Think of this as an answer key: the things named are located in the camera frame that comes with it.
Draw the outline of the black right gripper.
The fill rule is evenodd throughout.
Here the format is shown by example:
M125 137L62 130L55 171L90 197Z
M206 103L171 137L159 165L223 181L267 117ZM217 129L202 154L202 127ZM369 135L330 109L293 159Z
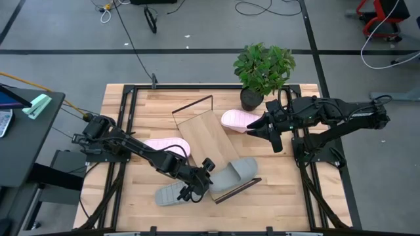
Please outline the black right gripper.
M283 150L282 133L293 130L295 125L278 100L267 102L266 108L268 113L263 113L260 118L247 125L248 129L252 129L248 130L247 134L269 140L274 153L279 153Z

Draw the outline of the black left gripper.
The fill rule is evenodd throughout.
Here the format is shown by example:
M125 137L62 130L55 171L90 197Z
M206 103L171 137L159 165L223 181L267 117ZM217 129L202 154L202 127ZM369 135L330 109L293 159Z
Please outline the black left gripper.
M210 172L215 168L210 158L205 158L202 167L193 167L189 160L181 162L177 172L177 178L182 180L186 186L179 191L178 200L200 202L212 184Z

